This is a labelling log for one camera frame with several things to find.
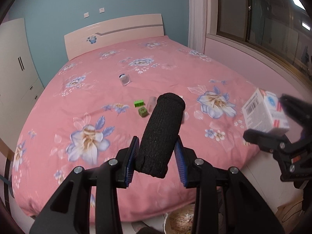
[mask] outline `wardrobe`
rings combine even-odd
[[[43,92],[23,18],[0,25],[0,138],[15,152],[23,125]]]

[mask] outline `window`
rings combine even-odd
[[[272,57],[310,85],[311,27],[299,0],[219,0],[218,35]]]

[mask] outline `bolt head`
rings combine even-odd
[[[236,167],[231,167],[230,172],[233,174],[238,174],[238,169]]]
[[[77,166],[75,169],[74,169],[74,173],[81,173],[82,172],[82,167],[81,166]]]
[[[293,173],[293,172],[294,172],[294,169],[295,169],[295,167],[294,167],[294,165],[292,164],[292,165],[289,167],[289,171],[290,171],[291,173]]]
[[[195,159],[194,162],[195,162],[196,165],[202,165],[204,163],[204,160],[202,160],[202,159]]]
[[[284,149],[285,148],[285,143],[280,143],[280,148]]]
[[[108,161],[109,165],[116,165],[118,163],[117,159],[111,159],[110,161]]]

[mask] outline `green block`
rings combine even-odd
[[[135,107],[142,106],[142,105],[144,105],[144,101],[142,99],[138,100],[138,101],[135,101],[134,105],[135,105]]]
[[[149,113],[145,107],[141,107],[138,110],[138,114],[140,114],[141,117],[146,117]]]

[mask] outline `white headboard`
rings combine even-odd
[[[69,60],[112,44],[163,36],[161,14],[135,15],[86,26],[64,36]]]

